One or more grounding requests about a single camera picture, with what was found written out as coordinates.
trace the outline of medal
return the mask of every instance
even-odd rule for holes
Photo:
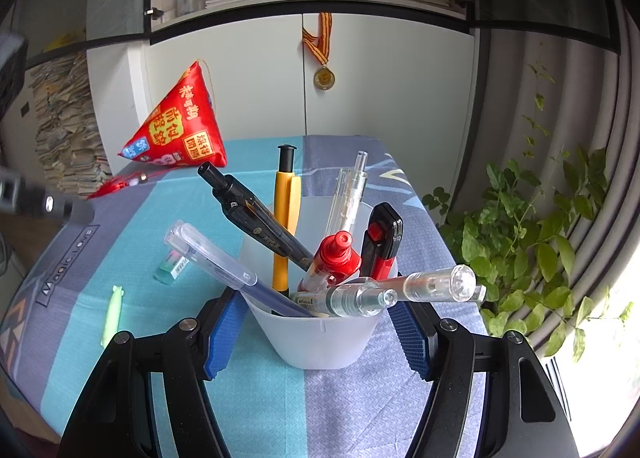
[[[335,84],[334,72],[326,66],[323,66],[316,72],[316,75],[314,75],[314,84],[316,88],[322,89],[322,91],[333,88]]]
[[[312,55],[322,64],[322,67],[314,75],[314,85],[322,91],[331,89],[335,84],[335,75],[327,67],[329,62],[329,39],[331,37],[331,27],[333,19],[330,13],[321,12],[319,15],[320,32],[318,37],[311,35],[302,28],[302,42],[306,44]]]

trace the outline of red pouch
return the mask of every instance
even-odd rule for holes
[[[196,60],[140,126],[120,156],[156,165],[226,166],[225,147]]]

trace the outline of table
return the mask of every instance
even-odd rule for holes
[[[453,261],[420,199],[381,142],[367,137],[305,136],[229,141],[228,167],[264,203],[273,200],[277,146],[298,147],[294,170],[303,196],[329,196],[340,167],[369,152],[364,201],[387,201],[404,220],[399,271],[444,268]],[[94,224],[67,225],[23,282],[0,326],[0,363],[44,420],[62,434],[97,362],[111,289],[124,288],[120,329],[161,333],[194,316],[222,285],[188,266],[173,285],[152,278],[168,247],[167,228],[183,219],[233,255],[242,233],[220,210],[194,168],[94,200]],[[438,314],[485,333],[474,304],[435,305]],[[303,371],[285,364],[248,314],[228,366],[207,383],[216,419],[234,457],[402,457],[430,385],[412,372],[388,314],[361,358],[343,370]],[[162,377],[152,377],[162,453],[176,456]],[[476,375],[458,456],[478,437],[484,375]]]

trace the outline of cabinet door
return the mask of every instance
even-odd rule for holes
[[[196,59],[210,68],[225,140],[305,134],[302,16],[205,28],[149,46],[149,95],[157,105]],[[202,70],[210,91],[207,67]]]
[[[318,30],[318,15],[303,16]],[[462,155],[474,62],[474,38],[417,22],[334,14],[329,68],[305,50],[308,134],[361,134],[382,140],[418,195],[450,189]]]

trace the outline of blue gripper pad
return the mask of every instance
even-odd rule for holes
[[[224,370],[229,363],[247,310],[249,307],[244,297],[236,290],[211,334],[209,359],[205,362],[204,368],[212,379],[216,378],[218,372]]]
[[[431,371],[431,365],[427,343],[418,323],[404,301],[398,301],[395,306],[388,309],[388,312],[409,367],[417,372],[422,380],[425,380]]]

